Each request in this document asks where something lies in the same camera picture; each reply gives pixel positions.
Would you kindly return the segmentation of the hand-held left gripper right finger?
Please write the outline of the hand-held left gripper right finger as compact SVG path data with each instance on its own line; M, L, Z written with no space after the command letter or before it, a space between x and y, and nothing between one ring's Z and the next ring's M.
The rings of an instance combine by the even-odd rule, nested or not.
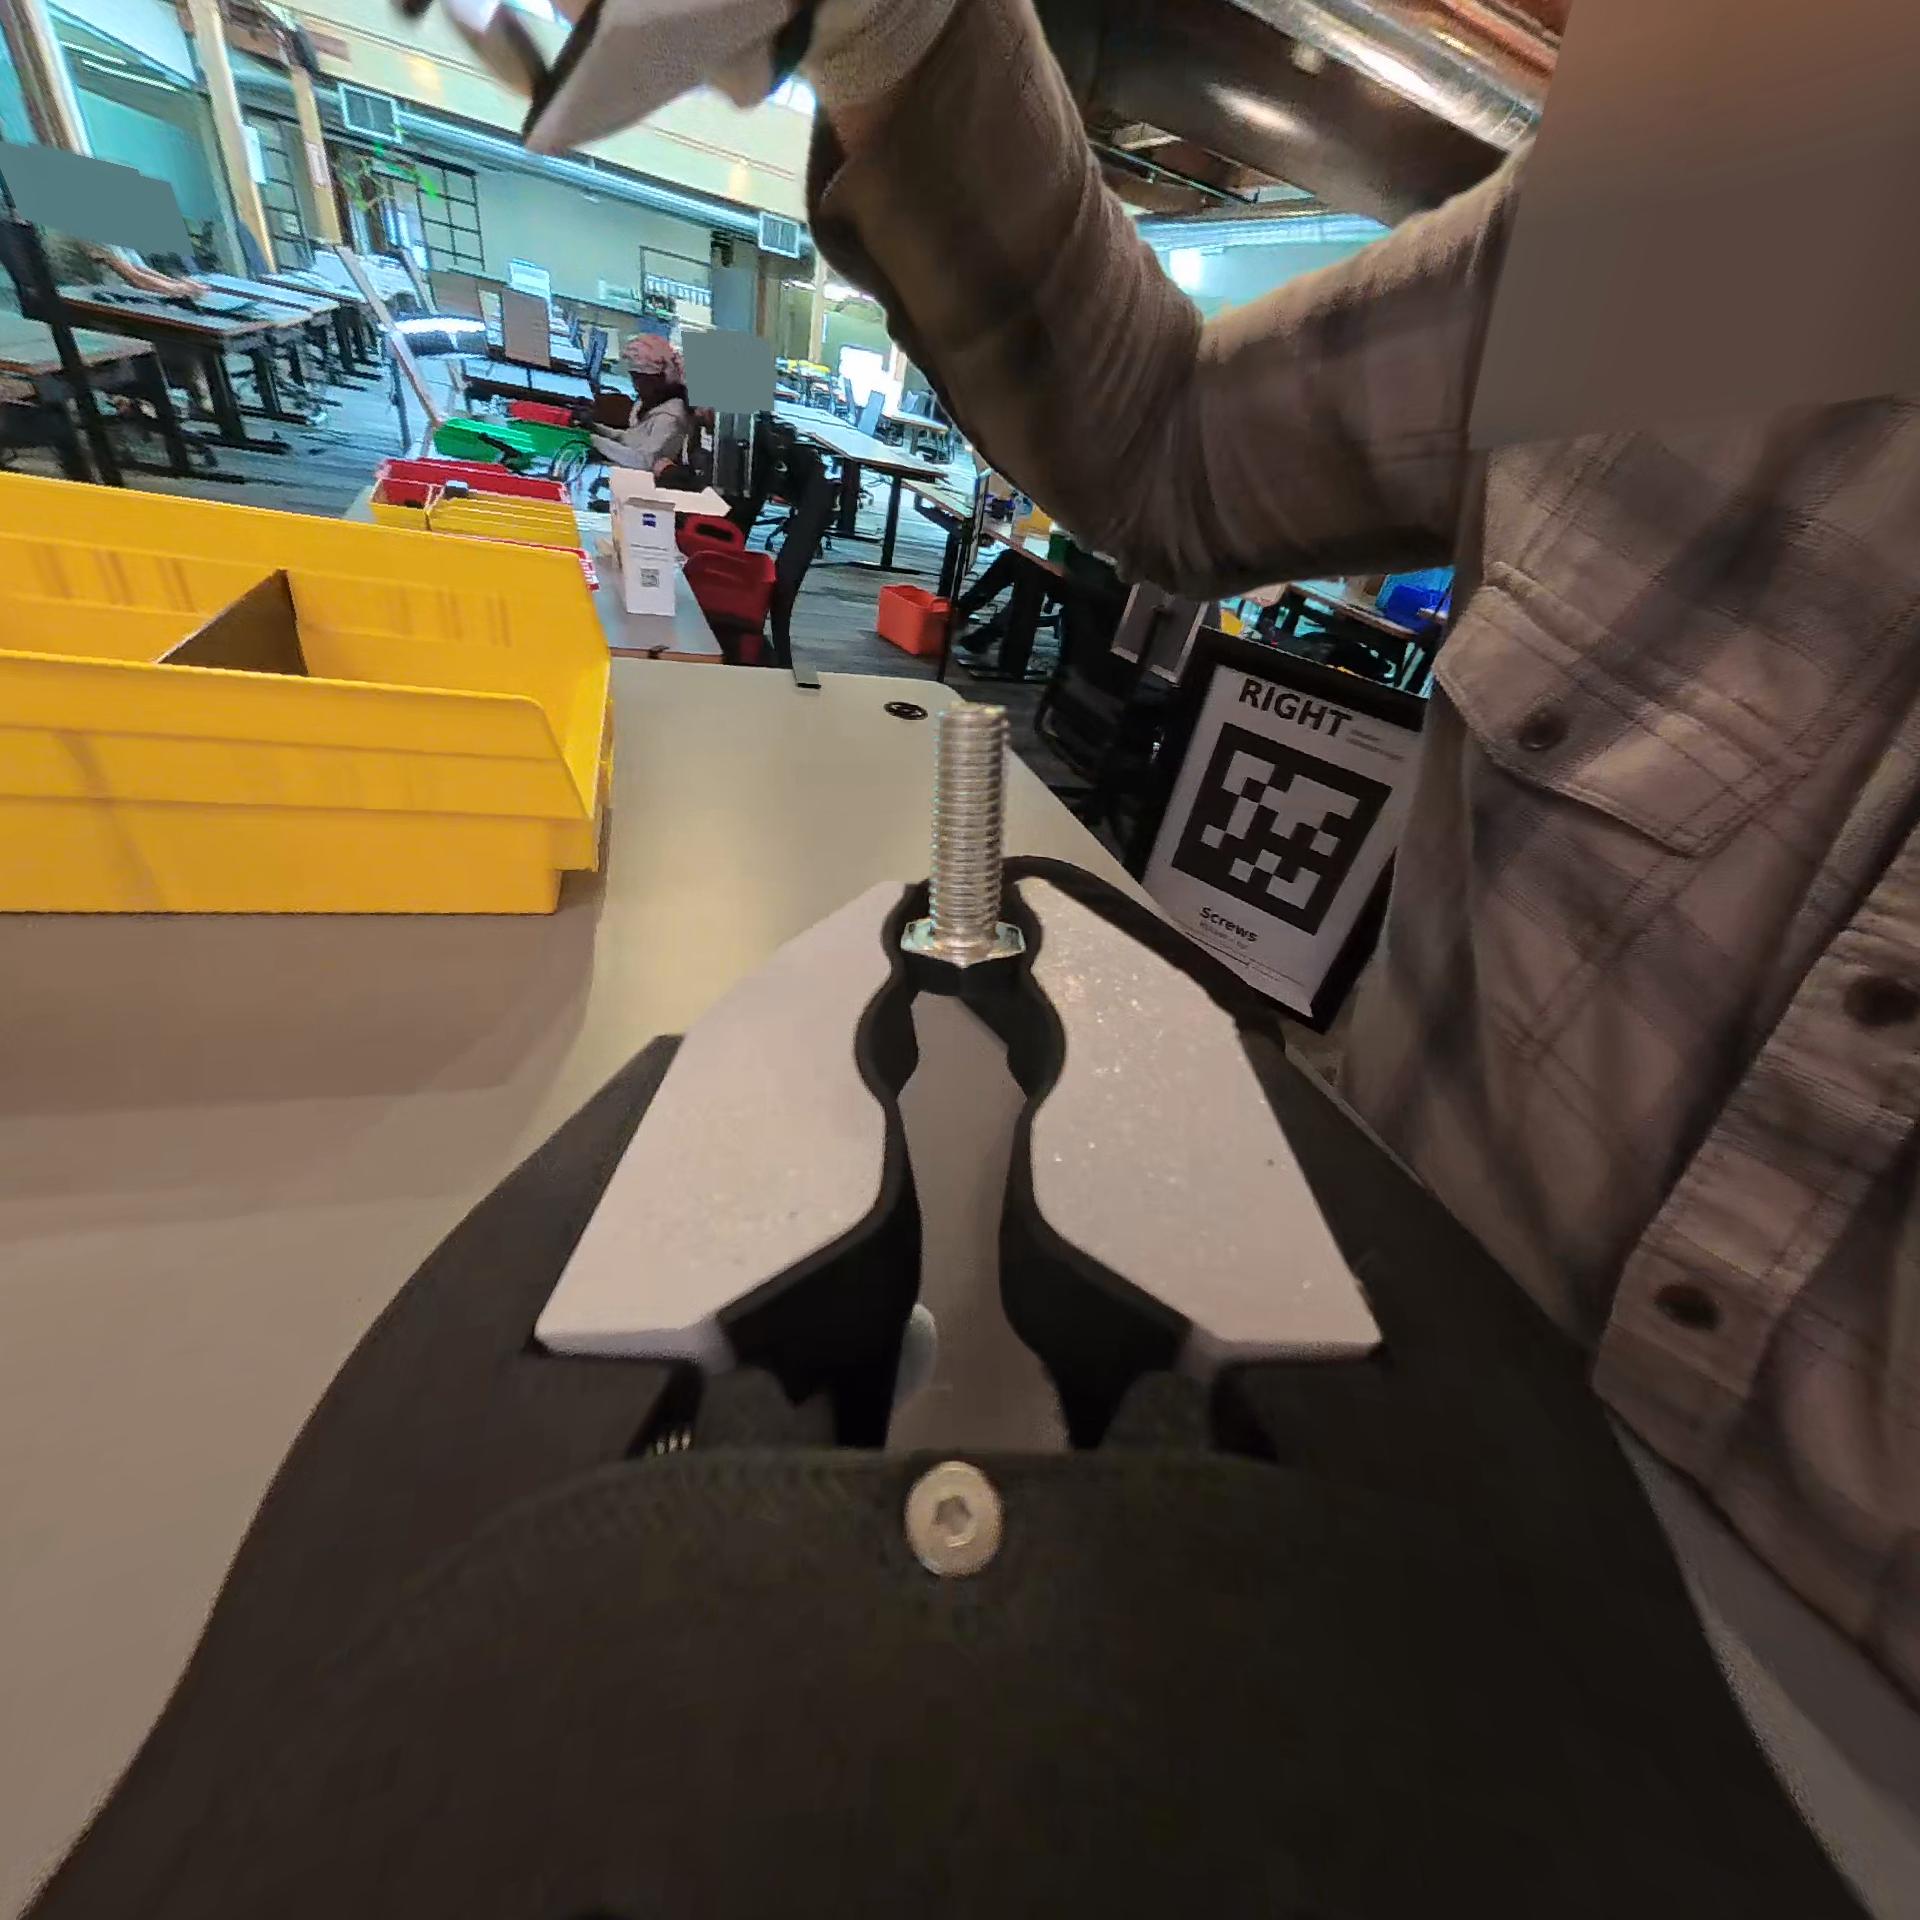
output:
M1378 1355L1383 1334L1268 1097L1236 980L1091 881L1020 878L996 1004L1023 1096L999 1296L1073 1442L1150 1377Z

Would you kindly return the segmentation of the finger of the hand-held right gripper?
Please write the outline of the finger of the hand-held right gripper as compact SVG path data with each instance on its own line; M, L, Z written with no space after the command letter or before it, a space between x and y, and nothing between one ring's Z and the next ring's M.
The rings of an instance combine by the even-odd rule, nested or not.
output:
M710 90L757 108L801 67L812 3L590 3L535 86L530 153L570 153Z
M405 16L438 20L481 67L551 67L578 26L578 4L406 3Z

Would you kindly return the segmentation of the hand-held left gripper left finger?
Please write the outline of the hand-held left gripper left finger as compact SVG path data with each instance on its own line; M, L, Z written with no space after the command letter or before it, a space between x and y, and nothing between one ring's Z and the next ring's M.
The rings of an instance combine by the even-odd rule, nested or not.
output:
M908 890L881 883L681 1041L535 1321L541 1354L758 1370L882 1444L921 1294Z

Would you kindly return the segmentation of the silver hex nut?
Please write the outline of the silver hex nut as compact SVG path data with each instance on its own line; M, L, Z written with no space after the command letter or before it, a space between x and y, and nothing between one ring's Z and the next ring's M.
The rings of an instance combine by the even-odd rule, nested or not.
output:
M898 950L911 960L967 971L1013 964L1027 951L1027 939L1021 929L1006 920L961 921L925 912L902 926Z

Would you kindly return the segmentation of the silver hex bolt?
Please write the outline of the silver hex bolt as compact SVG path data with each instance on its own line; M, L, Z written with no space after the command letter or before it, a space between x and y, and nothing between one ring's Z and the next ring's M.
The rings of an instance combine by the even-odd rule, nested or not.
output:
M927 912L1002 916L1006 710L957 705L942 714L932 756Z

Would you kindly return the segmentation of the yellow plastic bin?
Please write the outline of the yellow plastic bin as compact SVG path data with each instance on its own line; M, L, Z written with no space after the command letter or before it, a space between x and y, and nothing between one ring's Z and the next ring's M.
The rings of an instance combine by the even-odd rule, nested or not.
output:
M6 915L541 916L603 862L570 548L5 473Z

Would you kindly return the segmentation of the person's right forearm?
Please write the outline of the person's right forearm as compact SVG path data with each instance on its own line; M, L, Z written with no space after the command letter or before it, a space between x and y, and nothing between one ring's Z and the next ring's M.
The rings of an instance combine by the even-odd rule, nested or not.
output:
M1127 582L1215 595L1508 560L1572 486L1571 443L1470 447L1526 159L1205 320L1035 10L961 4L886 103L818 112L807 211L999 473Z

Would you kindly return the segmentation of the person's right hand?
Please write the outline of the person's right hand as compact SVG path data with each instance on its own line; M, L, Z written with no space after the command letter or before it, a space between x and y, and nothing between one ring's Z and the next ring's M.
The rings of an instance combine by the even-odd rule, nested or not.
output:
M957 3L818 3L801 73L833 122L886 103L943 34Z

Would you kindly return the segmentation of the black framed sign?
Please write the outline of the black framed sign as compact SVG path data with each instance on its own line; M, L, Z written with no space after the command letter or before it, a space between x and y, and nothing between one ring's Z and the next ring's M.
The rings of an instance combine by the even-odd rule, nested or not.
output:
M1127 851L1163 916L1329 1033L1375 950L1427 703L1201 630Z

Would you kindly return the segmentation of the white carton box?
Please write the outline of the white carton box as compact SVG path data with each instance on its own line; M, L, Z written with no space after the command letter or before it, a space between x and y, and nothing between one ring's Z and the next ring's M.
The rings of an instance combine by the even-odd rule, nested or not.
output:
M681 582L676 505L661 495L614 496L610 542L623 611L630 617L673 617Z

